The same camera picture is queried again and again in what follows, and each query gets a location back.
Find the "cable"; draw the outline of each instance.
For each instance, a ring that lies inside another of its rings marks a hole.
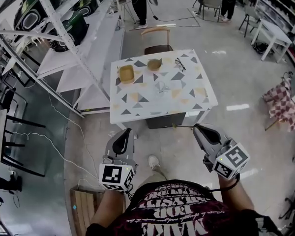
[[[83,137],[83,142],[84,142],[84,145],[85,145],[85,149],[86,151],[88,152],[90,158],[92,159],[93,161],[93,166],[94,166],[94,170],[95,170],[95,173],[96,173],[96,179],[98,180],[98,174],[97,174],[97,170],[96,170],[96,166],[95,166],[95,161],[94,161],[94,158],[92,157],[92,155],[90,154],[89,150],[88,150],[88,147],[87,147],[87,144],[85,143],[85,137],[84,137],[84,133],[82,131],[82,128],[80,127],[79,124],[75,123],[73,120],[70,120],[69,118],[67,118],[66,116],[64,116],[60,111],[58,111],[52,104],[51,102],[51,98],[50,98],[50,94],[48,93],[48,97],[49,97],[49,100],[50,100],[50,105],[54,108],[54,110],[56,112],[58,112],[59,114],[61,114],[64,118],[66,118],[67,120],[69,120],[70,122],[72,122],[73,124],[77,125],[79,128],[80,128],[80,131],[82,133],[82,137]]]
[[[100,185],[91,185],[90,183],[89,183],[89,181],[87,181],[85,178],[81,178],[79,181],[78,181],[78,188],[77,189],[79,189],[79,186],[80,186],[80,181],[81,180],[84,180],[84,181],[86,181],[90,186],[92,186],[92,187],[101,187]]]
[[[72,162],[72,161],[70,161],[70,160],[65,159],[64,156],[61,155],[60,151],[56,148],[56,146],[54,145],[54,143],[52,142],[52,140],[50,140],[47,136],[42,135],[42,134],[38,134],[38,133],[32,133],[32,132],[30,132],[30,133],[28,133],[28,134],[26,134],[26,133],[18,133],[18,132],[13,132],[13,133],[14,133],[14,134],[18,134],[18,135],[26,135],[26,136],[27,136],[27,139],[30,138],[30,134],[46,137],[47,140],[49,140],[49,141],[51,142],[52,146],[55,148],[55,150],[58,152],[58,154],[62,157],[62,159],[63,159],[64,161],[66,161],[66,162],[68,162],[68,163],[72,163],[73,165],[75,165],[75,166],[78,167],[79,169],[84,170],[86,173],[90,174],[93,178],[95,178],[95,179],[98,180],[98,178],[97,178],[96,176],[94,176],[92,173],[90,173],[88,170],[84,169],[83,167],[77,165],[76,163],[74,163],[74,162]]]

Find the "wooden bowl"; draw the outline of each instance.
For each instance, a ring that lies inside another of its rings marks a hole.
[[[132,65],[124,65],[119,69],[119,78],[123,84],[134,82],[134,71]]]
[[[161,65],[162,65],[162,62],[159,59],[151,59],[147,63],[147,67],[151,71],[158,71]]]

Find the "pink checkered cloth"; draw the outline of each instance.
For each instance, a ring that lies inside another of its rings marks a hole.
[[[295,130],[295,103],[291,98],[291,79],[286,79],[263,95],[270,117],[289,124],[288,131]]]

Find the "eyeglasses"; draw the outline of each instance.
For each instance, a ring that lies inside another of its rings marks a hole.
[[[175,63],[179,66],[180,71],[183,72],[184,70],[186,70],[185,66],[181,63],[180,59],[175,59]]]

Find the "white sneaker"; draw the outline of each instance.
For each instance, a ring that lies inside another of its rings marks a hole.
[[[156,166],[161,167],[159,164],[159,160],[155,155],[149,155],[148,156],[148,164],[153,170]]]
[[[225,22],[225,23],[230,23],[231,20],[228,19],[227,17],[224,17],[224,18],[222,18],[222,21]]]
[[[148,27],[148,24],[135,26],[134,29],[139,30],[139,29],[144,29],[146,27]]]

